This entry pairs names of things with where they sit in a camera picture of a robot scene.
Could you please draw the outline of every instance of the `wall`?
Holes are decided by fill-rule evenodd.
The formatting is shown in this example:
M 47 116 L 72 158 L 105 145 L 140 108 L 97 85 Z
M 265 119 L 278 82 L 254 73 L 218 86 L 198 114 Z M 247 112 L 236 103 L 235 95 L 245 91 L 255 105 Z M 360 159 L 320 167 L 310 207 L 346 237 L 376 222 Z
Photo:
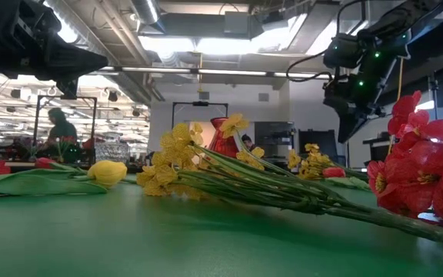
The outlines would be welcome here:
M 313 129 L 315 131 L 335 130 L 336 142 L 338 141 L 339 117 L 333 108 L 322 104 L 325 81 L 311 80 L 308 82 L 290 82 L 290 121 L 295 123 L 297 131 Z M 345 150 L 337 143 L 338 155 L 344 155 Z
M 148 150 L 158 151 L 161 136 L 172 127 L 172 103 L 199 101 L 198 85 L 157 84 L 157 89 L 165 97 L 165 102 L 153 102 L 150 118 L 150 138 Z M 254 121 L 287 121 L 280 115 L 279 91 L 270 85 L 230 85 L 206 84 L 205 92 L 210 92 L 210 103 L 228 103 L 228 114 L 240 112 L 250 122 Z M 259 102 L 259 93 L 268 93 L 269 102 Z M 206 122 L 214 117 L 225 115 L 225 107 L 209 106 L 194 107 L 192 105 L 177 105 L 175 109 L 175 124 L 179 122 Z M 254 125 L 245 131 L 254 138 Z

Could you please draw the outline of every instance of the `green tabletop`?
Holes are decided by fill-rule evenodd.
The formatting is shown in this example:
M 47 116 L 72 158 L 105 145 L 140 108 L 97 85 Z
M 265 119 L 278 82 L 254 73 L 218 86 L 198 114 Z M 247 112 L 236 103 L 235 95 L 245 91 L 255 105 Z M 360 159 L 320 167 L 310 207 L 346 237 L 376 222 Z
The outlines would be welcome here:
M 107 195 L 0 197 L 0 276 L 443 276 L 443 244 L 327 215 L 144 197 L 124 184 Z

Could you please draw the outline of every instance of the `flower bouquet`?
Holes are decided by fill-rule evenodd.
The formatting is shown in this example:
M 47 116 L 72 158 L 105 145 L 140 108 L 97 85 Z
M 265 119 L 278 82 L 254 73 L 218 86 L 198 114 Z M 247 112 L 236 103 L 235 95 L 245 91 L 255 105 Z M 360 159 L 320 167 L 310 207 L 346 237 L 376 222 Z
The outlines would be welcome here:
M 248 122 L 237 114 L 226 120 L 221 125 L 220 131 L 224 132 L 225 136 L 233 135 L 240 141 L 238 131 L 247 126 Z M 153 166 L 143 167 L 144 172 L 137 175 L 137 183 L 143 187 L 145 195 L 185 195 L 190 199 L 216 197 L 228 202 L 271 206 L 314 215 L 333 215 L 395 228 L 412 235 L 443 242 L 443 228 L 412 218 L 410 212 L 403 212 L 408 207 L 404 202 L 404 205 L 400 205 L 400 209 L 393 209 L 393 205 L 387 205 L 387 208 L 393 212 L 350 202 L 334 191 L 325 179 L 299 178 L 260 159 L 264 154 L 262 149 L 256 148 L 252 151 L 242 149 L 237 154 L 237 159 L 204 149 L 201 147 L 203 143 L 201 133 L 200 125 L 195 125 L 193 130 L 189 130 L 186 124 L 181 123 L 162 136 L 160 141 L 162 151 L 154 154 Z M 295 166 L 300 161 L 297 161 L 293 154 L 290 162 Z M 314 157 L 317 156 L 319 156 L 317 152 L 314 152 Z M 197 157 L 197 163 L 193 162 L 194 157 Z M 325 158 L 321 158 L 318 164 L 323 162 Z M 310 170 L 303 168 L 301 175 L 305 175 L 305 170 Z M 326 174 L 336 172 L 342 174 L 342 171 L 337 170 L 335 166 L 329 168 L 333 169 L 331 172 L 326 170 Z M 384 180 L 391 177 L 386 173 L 390 171 L 385 170 L 382 164 L 372 164 L 369 168 L 369 175 L 372 177 L 371 189 L 374 193 L 381 193 L 378 197 L 379 205 L 383 205 L 384 202 L 394 204 L 392 200 L 390 202 L 387 200 L 392 199 L 393 195 L 399 195 L 403 190 L 410 189 L 408 185 L 405 185 L 404 189 L 399 189 L 399 185 L 396 184 L 389 188 Z

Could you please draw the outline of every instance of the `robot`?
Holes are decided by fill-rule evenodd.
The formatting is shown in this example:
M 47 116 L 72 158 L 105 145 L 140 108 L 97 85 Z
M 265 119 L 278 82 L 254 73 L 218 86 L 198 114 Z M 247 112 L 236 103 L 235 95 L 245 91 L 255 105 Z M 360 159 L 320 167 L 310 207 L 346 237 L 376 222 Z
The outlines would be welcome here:
M 349 2 L 346 8 L 356 2 Z M 324 104 L 339 115 L 338 141 L 348 141 L 368 121 L 384 116 L 376 104 L 398 58 L 410 58 L 408 44 L 430 31 L 427 23 L 443 12 L 443 0 L 407 0 L 356 36 L 340 33 L 324 53 L 324 64 L 335 77 L 324 85 Z M 358 73 L 340 76 L 340 68 Z

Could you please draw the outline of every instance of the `white wall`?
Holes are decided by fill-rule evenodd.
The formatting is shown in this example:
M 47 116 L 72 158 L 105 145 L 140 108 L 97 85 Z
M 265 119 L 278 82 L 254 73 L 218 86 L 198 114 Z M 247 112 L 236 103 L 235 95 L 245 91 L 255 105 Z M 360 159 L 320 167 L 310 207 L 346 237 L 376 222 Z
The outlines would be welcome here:
M 150 118 L 150 138 L 148 150 L 158 151 L 161 136 L 172 128 L 172 103 L 199 101 L 198 85 L 186 84 L 175 86 L 157 84 L 157 89 L 167 101 L 153 102 Z M 230 85 L 207 84 L 203 90 L 210 92 L 210 103 L 228 103 L 228 114 L 240 112 L 250 122 L 255 121 L 286 121 L 280 115 L 279 92 L 270 85 Z M 269 94 L 269 102 L 259 102 L 258 94 Z M 179 122 L 206 122 L 214 117 L 225 114 L 223 106 L 193 107 L 192 105 L 177 105 L 175 109 L 175 124 Z M 254 139 L 254 125 L 251 124 L 245 133 Z

